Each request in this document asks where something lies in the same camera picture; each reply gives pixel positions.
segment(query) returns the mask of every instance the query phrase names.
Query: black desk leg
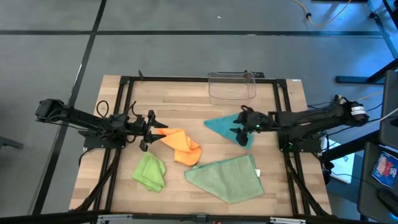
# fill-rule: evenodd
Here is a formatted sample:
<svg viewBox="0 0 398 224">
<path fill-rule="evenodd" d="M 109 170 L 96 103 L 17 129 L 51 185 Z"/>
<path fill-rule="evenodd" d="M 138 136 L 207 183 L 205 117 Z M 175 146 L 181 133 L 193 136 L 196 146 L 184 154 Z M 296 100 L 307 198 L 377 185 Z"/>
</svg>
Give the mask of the black desk leg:
<svg viewBox="0 0 398 224">
<path fill-rule="evenodd" d="M 390 124 L 398 128 L 398 118 L 393 119 Z"/>
<path fill-rule="evenodd" d="M 361 214 L 361 217 L 359 220 L 368 222 L 369 218 Z"/>
<path fill-rule="evenodd" d="M 1 146 L 11 146 L 17 149 L 22 149 L 24 147 L 22 143 L 4 137 L 0 137 L 0 148 Z"/>
<path fill-rule="evenodd" d="M 371 77 L 352 77 L 352 76 L 336 76 L 337 83 L 354 83 L 354 84 L 384 84 L 384 74 L 388 70 L 398 69 L 398 58 L 394 59 L 384 68 L 373 74 Z"/>
<path fill-rule="evenodd" d="M 366 142 L 378 142 L 379 141 L 379 130 L 373 131 L 360 138 L 342 144 L 340 146 L 330 149 L 328 152 L 323 153 L 320 160 L 330 162 L 332 160 L 347 156 L 354 152 L 359 152 L 364 149 Z"/>
</svg>

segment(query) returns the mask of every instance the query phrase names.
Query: green cloth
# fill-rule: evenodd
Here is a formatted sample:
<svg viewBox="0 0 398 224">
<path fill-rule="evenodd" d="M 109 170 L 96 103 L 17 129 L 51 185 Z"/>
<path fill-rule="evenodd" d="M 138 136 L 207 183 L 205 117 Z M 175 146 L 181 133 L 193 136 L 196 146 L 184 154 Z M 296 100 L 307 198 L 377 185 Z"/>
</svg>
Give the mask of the green cloth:
<svg viewBox="0 0 398 224">
<path fill-rule="evenodd" d="M 144 152 L 132 178 L 142 183 L 146 189 L 160 192 L 165 186 L 163 176 L 166 168 L 163 162 L 150 152 Z"/>
<path fill-rule="evenodd" d="M 264 194 L 252 155 L 239 156 L 185 171 L 185 179 L 228 203 Z"/>
</svg>

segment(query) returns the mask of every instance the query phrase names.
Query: orange cloth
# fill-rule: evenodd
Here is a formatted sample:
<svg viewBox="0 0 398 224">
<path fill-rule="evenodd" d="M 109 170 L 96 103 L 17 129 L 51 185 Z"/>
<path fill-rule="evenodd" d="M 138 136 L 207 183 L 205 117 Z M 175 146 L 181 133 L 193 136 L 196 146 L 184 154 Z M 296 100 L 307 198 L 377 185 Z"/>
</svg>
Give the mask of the orange cloth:
<svg viewBox="0 0 398 224">
<path fill-rule="evenodd" d="M 166 145 L 174 149 L 174 160 L 187 166 L 195 165 L 201 155 L 201 147 L 185 134 L 182 129 L 158 128 L 157 134 L 165 134 L 160 139 Z"/>
</svg>

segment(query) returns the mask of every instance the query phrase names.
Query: gray floor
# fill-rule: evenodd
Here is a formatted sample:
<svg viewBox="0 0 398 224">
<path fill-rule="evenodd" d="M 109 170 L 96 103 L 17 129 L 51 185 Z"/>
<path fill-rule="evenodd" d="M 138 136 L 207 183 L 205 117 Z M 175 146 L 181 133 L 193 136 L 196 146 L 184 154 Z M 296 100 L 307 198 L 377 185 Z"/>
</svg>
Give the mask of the gray floor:
<svg viewBox="0 0 398 224">
<path fill-rule="evenodd" d="M 343 4 L 302 1 L 317 23 Z M 381 1 L 374 0 L 375 8 Z M 99 0 L 1 1 L 0 29 L 91 30 Z M 391 39 L 398 31 L 380 7 Z M 303 20 L 293 1 L 108 1 L 100 30 L 327 30 L 378 31 L 365 4 L 350 4 L 329 26 L 316 29 Z M 39 100 L 68 100 L 88 36 L 0 35 L 0 136 L 25 143 L 22 151 L 0 151 L 0 217 L 29 213 L 57 127 L 34 121 Z M 330 101 L 334 94 L 355 100 L 381 86 L 338 85 L 336 75 L 368 76 L 392 60 L 380 37 L 292 36 L 97 36 L 76 107 L 93 111 L 103 75 L 205 76 L 209 71 L 255 70 L 269 78 L 303 80 L 307 103 Z M 381 95 L 362 101 L 367 108 Z M 380 116 L 374 110 L 371 119 Z M 350 141 L 376 129 L 364 126 L 336 134 Z M 69 129 L 43 212 L 68 209 L 83 139 Z M 330 194 L 333 213 L 359 218 L 355 204 Z"/>
</svg>

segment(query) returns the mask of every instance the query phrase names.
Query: folded cloth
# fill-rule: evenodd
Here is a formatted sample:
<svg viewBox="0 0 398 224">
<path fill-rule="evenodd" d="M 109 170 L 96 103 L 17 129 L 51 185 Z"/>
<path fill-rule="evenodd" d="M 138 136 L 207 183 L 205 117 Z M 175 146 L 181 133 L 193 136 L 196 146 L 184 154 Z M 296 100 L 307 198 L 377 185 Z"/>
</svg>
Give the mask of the folded cloth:
<svg viewBox="0 0 398 224">
<path fill-rule="evenodd" d="M 158 134 L 165 134 L 160 139 L 174 149 L 174 160 L 187 166 L 195 165 L 201 156 L 201 147 L 187 136 L 184 130 L 176 128 L 158 128 Z"/>
<path fill-rule="evenodd" d="M 228 203 L 264 194 L 252 155 L 239 156 L 185 171 L 185 179 Z"/>
<path fill-rule="evenodd" d="M 232 142 L 240 145 L 236 140 L 236 133 L 231 131 L 231 128 L 241 128 L 243 129 L 242 124 L 235 124 L 233 121 L 238 118 L 239 114 L 232 114 L 230 116 L 224 116 L 221 118 L 215 118 L 205 121 L 205 126 L 210 128 L 214 132 L 220 134 L 224 138 L 231 140 Z M 248 143 L 243 148 L 249 150 L 251 145 L 253 144 L 254 136 L 253 134 L 248 134 Z"/>
<path fill-rule="evenodd" d="M 146 189 L 160 192 L 165 186 L 163 176 L 166 168 L 163 162 L 150 152 L 144 152 L 132 178 L 142 183 Z"/>
</svg>

